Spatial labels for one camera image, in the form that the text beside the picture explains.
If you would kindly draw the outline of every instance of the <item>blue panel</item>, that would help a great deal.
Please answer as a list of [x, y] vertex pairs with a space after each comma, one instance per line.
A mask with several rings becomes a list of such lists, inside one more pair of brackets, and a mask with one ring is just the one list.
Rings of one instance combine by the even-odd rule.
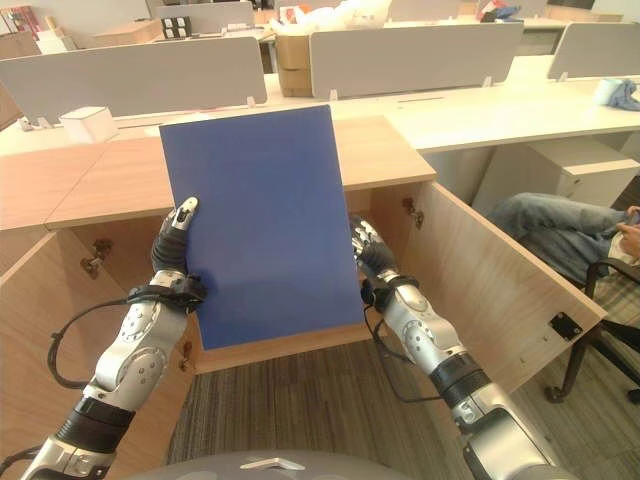
[[205, 348], [362, 321], [328, 106], [160, 128]]

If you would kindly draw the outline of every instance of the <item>person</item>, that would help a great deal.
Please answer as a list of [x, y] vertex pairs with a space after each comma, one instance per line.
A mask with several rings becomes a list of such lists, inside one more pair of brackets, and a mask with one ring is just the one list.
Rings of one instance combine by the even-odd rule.
[[598, 260], [640, 264], [639, 215], [638, 206], [617, 211], [555, 195], [520, 193], [500, 202], [487, 218], [555, 271], [584, 285], [587, 268]]

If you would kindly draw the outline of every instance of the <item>gray partition panel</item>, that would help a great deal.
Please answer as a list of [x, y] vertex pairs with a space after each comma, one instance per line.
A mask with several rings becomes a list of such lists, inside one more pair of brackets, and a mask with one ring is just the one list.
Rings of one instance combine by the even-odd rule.
[[[482, 10], [490, 0], [479, 0], [476, 4], [476, 12]], [[547, 0], [518, 0], [516, 2], [508, 2], [510, 5], [520, 5], [520, 11], [514, 15], [517, 18], [530, 18], [538, 15], [544, 17], [547, 7]]]
[[393, 0], [389, 19], [394, 22], [446, 20], [458, 16], [460, 0]]
[[313, 96], [400, 93], [501, 82], [522, 24], [430, 25], [317, 32], [310, 38]]
[[194, 33], [216, 33], [230, 23], [254, 25], [253, 5], [249, 1], [169, 5], [158, 7], [156, 17], [189, 17]]
[[549, 78], [640, 75], [640, 25], [572, 23], [553, 57]]
[[0, 61], [4, 84], [35, 122], [86, 105], [114, 116], [267, 101], [255, 38], [224, 38], [76, 50]]

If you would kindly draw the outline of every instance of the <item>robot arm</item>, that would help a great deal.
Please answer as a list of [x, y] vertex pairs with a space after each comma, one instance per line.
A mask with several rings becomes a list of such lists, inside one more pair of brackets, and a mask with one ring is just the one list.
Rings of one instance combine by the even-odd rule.
[[502, 389], [492, 383], [393, 253], [359, 217], [351, 219], [356, 262], [367, 276], [362, 297], [398, 336], [406, 355], [429, 376], [468, 442], [464, 458], [476, 479], [575, 479], [556, 467], [552, 450]]
[[187, 313], [206, 297], [199, 280], [187, 275], [185, 262], [187, 229], [197, 206], [195, 197], [188, 198], [165, 219], [153, 245], [153, 279], [130, 292], [129, 312], [82, 399], [47, 438], [22, 480], [107, 474], [136, 410], [166, 372]]

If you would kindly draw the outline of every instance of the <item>jeans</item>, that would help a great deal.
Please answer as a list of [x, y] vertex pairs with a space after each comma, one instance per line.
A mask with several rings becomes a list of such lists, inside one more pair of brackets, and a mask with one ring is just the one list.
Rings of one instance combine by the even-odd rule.
[[520, 193], [499, 203], [487, 218], [556, 272], [584, 285], [589, 265], [609, 256], [615, 225], [626, 213]]

